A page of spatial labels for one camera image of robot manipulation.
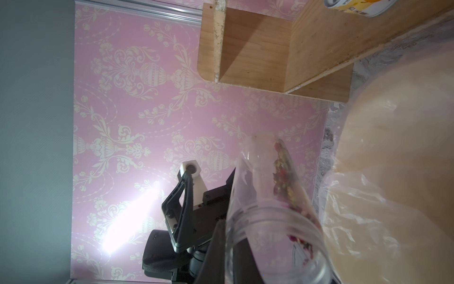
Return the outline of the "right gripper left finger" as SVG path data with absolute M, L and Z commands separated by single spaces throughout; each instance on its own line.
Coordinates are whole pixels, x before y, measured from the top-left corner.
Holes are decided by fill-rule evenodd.
M 220 220 L 214 230 L 202 267 L 195 284 L 225 283 L 226 221 Z

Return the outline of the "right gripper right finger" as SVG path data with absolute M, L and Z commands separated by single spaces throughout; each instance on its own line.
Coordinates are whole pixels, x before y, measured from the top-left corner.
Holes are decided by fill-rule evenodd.
M 235 283 L 264 284 L 247 239 L 235 245 Z

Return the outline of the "clear jar flower tea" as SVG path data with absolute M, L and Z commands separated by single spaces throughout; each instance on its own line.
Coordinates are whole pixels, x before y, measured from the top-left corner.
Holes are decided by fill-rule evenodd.
M 225 281 L 235 283 L 235 245 L 247 239 L 265 284 L 329 284 L 323 230 L 285 143 L 248 137 L 236 160 L 226 222 Z

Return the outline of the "wooden two-tier shelf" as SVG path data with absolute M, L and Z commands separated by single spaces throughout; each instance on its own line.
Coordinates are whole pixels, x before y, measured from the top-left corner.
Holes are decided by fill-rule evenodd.
M 217 84 L 345 103 L 354 63 L 454 17 L 452 1 L 397 1 L 368 18 L 309 1 L 294 21 L 205 4 L 197 71 Z

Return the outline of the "yellow white can on shelf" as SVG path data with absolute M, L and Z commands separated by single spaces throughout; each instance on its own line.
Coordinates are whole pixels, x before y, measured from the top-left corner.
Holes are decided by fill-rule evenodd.
M 372 18 L 384 13 L 396 2 L 397 0 L 324 0 L 324 5 L 343 13 Z

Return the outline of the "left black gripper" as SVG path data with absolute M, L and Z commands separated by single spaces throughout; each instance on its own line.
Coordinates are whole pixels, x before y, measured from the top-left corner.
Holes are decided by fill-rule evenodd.
M 223 186 L 206 191 L 203 204 L 193 209 L 193 178 L 185 172 L 162 203 L 166 230 L 153 230 L 145 245 L 145 276 L 194 284 L 217 222 L 227 216 L 234 174 Z

